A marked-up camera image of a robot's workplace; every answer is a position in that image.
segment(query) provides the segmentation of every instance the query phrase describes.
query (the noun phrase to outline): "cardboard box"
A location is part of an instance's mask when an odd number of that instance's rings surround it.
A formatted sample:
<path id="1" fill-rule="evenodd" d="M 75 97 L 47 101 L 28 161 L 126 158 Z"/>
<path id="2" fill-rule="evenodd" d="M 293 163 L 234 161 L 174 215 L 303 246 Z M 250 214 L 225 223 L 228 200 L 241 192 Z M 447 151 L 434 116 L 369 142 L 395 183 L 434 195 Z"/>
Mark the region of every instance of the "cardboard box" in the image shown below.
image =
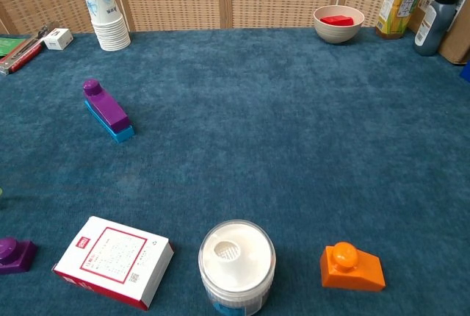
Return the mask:
<path id="1" fill-rule="evenodd" d="M 70 283 L 148 310 L 172 256 L 166 237 L 90 217 L 52 270 Z"/>
<path id="2" fill-rule="evenodd" d="M 47 49 L 64 50 L 73 40 L 71 31 L 68 28 L 56 28 L 44 37 Z"/>
<path id="3" fill-rule="evenodd" d="M 420 0 L 411 16 L 408 28 L 417 32 L 424 17 L 424 11 L 432 0 Z M 470 0 L 460 0 L 458 13 L 451 28 L 444 36 L 439 47 L 439 54 L 454 64 L 465 64 L 470 58 Z"/>

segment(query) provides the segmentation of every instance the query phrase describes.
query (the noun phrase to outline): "red object in bowl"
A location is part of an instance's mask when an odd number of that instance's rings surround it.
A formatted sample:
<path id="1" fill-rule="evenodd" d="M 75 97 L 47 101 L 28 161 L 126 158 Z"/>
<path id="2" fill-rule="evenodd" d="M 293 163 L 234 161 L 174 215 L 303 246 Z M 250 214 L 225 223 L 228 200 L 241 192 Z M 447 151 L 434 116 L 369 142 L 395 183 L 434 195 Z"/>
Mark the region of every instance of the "red object in bowl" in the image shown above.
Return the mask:
<path id="1" fill-rule="evenodd" d="M 351 17 L 346 17 L 343 15 L 329 16 L 320 18 L 321 22 L 326 24 L 331 24 L 333 26 L 353 26 L 354 20 Z"/>

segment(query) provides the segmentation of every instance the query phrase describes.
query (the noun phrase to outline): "white box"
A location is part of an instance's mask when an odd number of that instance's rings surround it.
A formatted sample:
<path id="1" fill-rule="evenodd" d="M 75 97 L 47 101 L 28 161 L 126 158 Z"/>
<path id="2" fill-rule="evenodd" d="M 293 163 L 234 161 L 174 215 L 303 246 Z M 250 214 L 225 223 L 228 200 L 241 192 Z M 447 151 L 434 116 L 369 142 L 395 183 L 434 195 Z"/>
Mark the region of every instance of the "white box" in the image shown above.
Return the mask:
<path id="1" fill-rule="evenodd" d="M 52 270 L 70 283 L 148 310 L 172 256 L 166 237 L 90 217 Z"/>
<path id="2" fill-rule="evenodd" d="M 44 37 L 47 49 L 64 50 L 73 40 L 71 31 L 68 28 L 56 28 Z"/>

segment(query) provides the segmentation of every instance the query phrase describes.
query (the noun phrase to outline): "orange toy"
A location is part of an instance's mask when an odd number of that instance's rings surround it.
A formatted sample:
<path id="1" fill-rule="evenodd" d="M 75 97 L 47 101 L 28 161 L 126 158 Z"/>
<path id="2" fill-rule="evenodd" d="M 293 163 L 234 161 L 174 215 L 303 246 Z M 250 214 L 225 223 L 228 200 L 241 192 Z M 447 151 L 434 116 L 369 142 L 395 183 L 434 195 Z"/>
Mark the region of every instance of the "orange toy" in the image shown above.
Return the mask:
<path id="1" fill-rule="evenodd" d="M 380 292 L 385 288 L 378 257 L 345 242 L 327 246 L 320 257 L 322 286 Z"/>

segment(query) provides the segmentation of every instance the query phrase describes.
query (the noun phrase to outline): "gray bottle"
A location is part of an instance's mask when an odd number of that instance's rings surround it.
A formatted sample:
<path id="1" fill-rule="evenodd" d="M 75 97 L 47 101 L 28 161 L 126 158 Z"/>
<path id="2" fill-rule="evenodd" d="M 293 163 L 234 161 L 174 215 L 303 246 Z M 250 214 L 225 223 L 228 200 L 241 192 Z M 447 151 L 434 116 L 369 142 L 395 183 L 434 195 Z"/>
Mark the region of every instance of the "gray bottle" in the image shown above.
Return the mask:
<path id="1" fill-rule="evenodd" d="M 419 54 L 430 57 L 437 52 L 454 19 L 457 3 L 458 0 L 434 0 L 427 7 L 414 38 L 414 48 Z"/>

